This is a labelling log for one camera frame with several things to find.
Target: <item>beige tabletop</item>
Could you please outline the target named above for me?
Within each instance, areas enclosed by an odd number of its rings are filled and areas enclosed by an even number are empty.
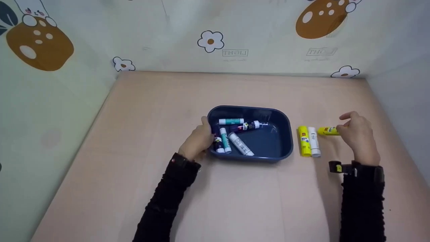
[[[320,137],[322,157],[301,157],[295,129],[351,110],[372,122],[381,153],[388,241],[430,241],[429,188],[365,80],[138,71],[118,78],[32,241],[131,241],[171,155],[218,105],[282,111],[295,148],[277,164],[200,161],[172,241],[338,241],[341,176],[327,164],[353,154]]]

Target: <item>cuff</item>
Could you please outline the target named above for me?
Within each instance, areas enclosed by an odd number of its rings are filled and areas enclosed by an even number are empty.
[[[193,184],[201,167],[199,163],[191,162],[182,155],[175,153],[167,165],[165,174],[183,186],[189,187]]]

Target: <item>right hand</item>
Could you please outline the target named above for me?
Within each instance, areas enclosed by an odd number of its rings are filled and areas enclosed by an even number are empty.
[[[349,119],[344,125],[336,126],[349,147],[354,152],[354,160],[363,165],[379,166],[381,157],[376,149],[376,142],[373,137],[372,125],[356,111],[342,114],[339,119]]]

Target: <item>black sleeve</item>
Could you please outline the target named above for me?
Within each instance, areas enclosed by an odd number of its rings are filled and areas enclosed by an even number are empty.
[[[185,190],[196,179],[200,165],[175,153],[137,225],[133,242],[169,242],[170,229]]]
[[[341,242],[386,241],[382,192],[385,183],[373,176],[344,175],[341,210]]]

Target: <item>blue plastic tray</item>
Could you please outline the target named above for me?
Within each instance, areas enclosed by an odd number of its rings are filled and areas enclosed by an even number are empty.
[[[293,151],[290,120],[279,110],[229,105],[214,107],[208,114],[209,123],[212,127],[226,128],[229,134],[229,125],[218,126],[220,118],[243,118],[245,122],[258,120],[269,125],[256,130],[236,132],[255,154],[254,156],[242,155],[230,142],[232,149],[230,154],[217,153],[211,147],[211,154],[219,159],[276,163],[287,158]]]

